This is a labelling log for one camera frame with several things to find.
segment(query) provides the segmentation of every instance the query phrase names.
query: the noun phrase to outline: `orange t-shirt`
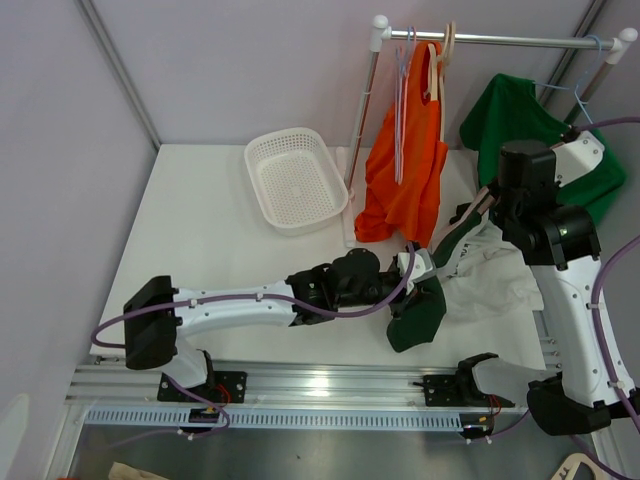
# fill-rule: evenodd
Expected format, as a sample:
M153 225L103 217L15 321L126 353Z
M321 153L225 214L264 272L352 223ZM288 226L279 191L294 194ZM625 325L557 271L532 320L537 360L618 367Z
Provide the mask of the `orange t-shirt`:
M365 209L356 238L378 242L395 229L426 247L438 219L440 173L447 145L440 142L440 102L423 98L429 78L429 42L416 46L407 85L403 182L395 181L395 108L391 106L366 164ZM433 43L440 54L440 44Z

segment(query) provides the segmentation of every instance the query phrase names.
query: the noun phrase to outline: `white table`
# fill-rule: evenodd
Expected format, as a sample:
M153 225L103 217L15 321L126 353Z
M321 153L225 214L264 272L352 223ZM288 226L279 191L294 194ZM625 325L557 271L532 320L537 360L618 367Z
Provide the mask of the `white table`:
M320 231L284 237L265 221L249 181L242 146L163 145L149 179L118 267L101 322L151 277L170 274L174 286L229 289L270 283L331 262L347 252L338 220ZM355 211L364 205L363 149L356 172ZM451 151L442 173L438 227L455 207L474 196L474 155ZM399 235L365 244L384 269L403 247ZM545 368L531 312L481 324L442 322L435 340L395 353L386 338L386 309L360 319L336 319L294 328L241 327L190 339L214 359L323 365L454 367L477 353L495 352L507 361ZM122 343L122 325L101 339ZM93 346L94 355L123 356Z

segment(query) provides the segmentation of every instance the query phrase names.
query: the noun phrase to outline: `white wall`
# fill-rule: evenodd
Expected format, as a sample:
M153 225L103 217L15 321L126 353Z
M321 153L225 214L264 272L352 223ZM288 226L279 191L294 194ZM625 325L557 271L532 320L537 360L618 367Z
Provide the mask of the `white wall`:
M0 411L40 479L154 158L71 0L0 3Z
M588 0L96 0L166 143L246 144L291 126L348 145L371 20L442 31L570 36ZM365 143L391 104L384 47ZM546 80L558 52L459 45L448 74L450 139L497 72Z
M637 0L612 0L594 33L601 38L615 36L624 27L640 29L640 5ZM594 54L581 55L574 75L567 80L571 85ZM640 41L632 46L621 63L615 67L589 105L594 121L625 115L640 116ZM554 110L562 115L568 111L570 96L560 95ZM583 124L580 118L575 123ZM625 125L602 129L620 162L629 174L628 181L611 212L598 230L604 258L636 235L640 235L640 125ZM629 254L618 264L605 285L607 306L616 334L618 347L636 385L640 385L640 317L638 316L638 285L640 285L640 249ZM629 420L614 421L614 431L623 461L633 478L640 477L640 436Z

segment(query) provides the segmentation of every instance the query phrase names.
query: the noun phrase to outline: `red wire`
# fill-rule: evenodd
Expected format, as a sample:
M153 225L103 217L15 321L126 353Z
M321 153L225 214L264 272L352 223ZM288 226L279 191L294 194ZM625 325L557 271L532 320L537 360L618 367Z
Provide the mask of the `red wire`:
M498 400L498 397L496 397L495 395L491 395L492 398L493 397L493 401L496 402L496 405L498 406L498 412L494 415L495 417L497 417L498 415L500 415L500 412L502 411L502 405L500 404L500 400Z
M219 392L222 392L222 394L226 397L225 405L228 405L229 403L231 403L231 394L224 387L224 385L222 385L222 384L216 385L216 390L218 390Z

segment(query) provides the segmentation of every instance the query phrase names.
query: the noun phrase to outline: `green t-shirt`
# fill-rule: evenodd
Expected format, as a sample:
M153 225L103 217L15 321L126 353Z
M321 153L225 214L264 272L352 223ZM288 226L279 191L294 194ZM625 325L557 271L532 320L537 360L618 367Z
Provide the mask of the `green t-shirt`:
M460 126L465 147L478 151L478 180L488 184L498 174L500 148L510 140L540 140L548 146L560 142L568 125L552 117L538 103L532 80L498 74ZM599 223L611 206L626 174L602 135L605 146L598 166L560 189L558 203L581 205Z

